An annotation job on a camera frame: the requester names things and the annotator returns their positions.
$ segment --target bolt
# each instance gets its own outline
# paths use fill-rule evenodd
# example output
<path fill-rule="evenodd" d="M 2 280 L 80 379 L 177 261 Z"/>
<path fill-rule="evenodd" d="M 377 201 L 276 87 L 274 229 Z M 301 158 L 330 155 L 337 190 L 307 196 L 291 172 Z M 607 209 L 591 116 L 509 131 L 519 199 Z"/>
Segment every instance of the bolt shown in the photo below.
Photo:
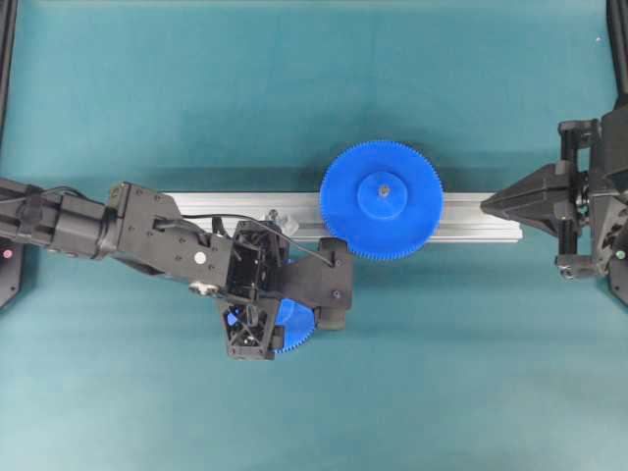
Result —
<path fill-rule="evenodd" d="M 205 255 L 204 252 L 196 252 L 194 254 L 194 262 L 196 262 L 197 265 L 202 265 L 207 261 L 207 255 Z"/>
<path fill-rule="evenodd" d="M 379 189 L 380 198 L 386 198 L 389 194 L 391 194 L 391 188 L 387 184 L 383 184 Z"/>

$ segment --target metal rail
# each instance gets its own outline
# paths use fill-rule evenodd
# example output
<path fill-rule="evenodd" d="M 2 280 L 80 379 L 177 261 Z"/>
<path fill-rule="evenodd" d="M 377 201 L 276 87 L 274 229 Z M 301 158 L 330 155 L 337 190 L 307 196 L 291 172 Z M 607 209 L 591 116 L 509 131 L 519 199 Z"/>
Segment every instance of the metal rail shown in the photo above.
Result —
<path fill-rule="evenodd" d="M 174 192 L 182 214 L 235 213 L 266 219 L 276 210 L 280 218 L 290 216 L 298 223 L 291 237 L 298 242 L 316 242 L 330 236 L 319 211 L 318 193 L 205 193 Z M 445 210 L 430 242 L 516 242 L 523 237 L 519 223 L 484 214 L 480 203 L 491 193 L 445 193 Z M 194 223 L 211 231 L 211 220 Z M 226 219 L 232 233 L 237 220 Z"/>

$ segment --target teal mat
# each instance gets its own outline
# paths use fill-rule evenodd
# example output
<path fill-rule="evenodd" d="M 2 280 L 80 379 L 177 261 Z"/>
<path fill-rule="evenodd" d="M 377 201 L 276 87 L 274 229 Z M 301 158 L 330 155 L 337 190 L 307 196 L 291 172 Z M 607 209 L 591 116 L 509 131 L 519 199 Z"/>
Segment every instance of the teal mat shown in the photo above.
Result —
<path fill-rule="evenodd" d="M 490 191 L 614 98 L 602 0 L 23 1 L 0 175 L 316 190 L 388 138 Z M 0 469 L 623 470 L 628 310 L 555 250 L 359 261 L 346 331 L 261 363 L 183 285 L 31 250 L 0 315 Z"/>

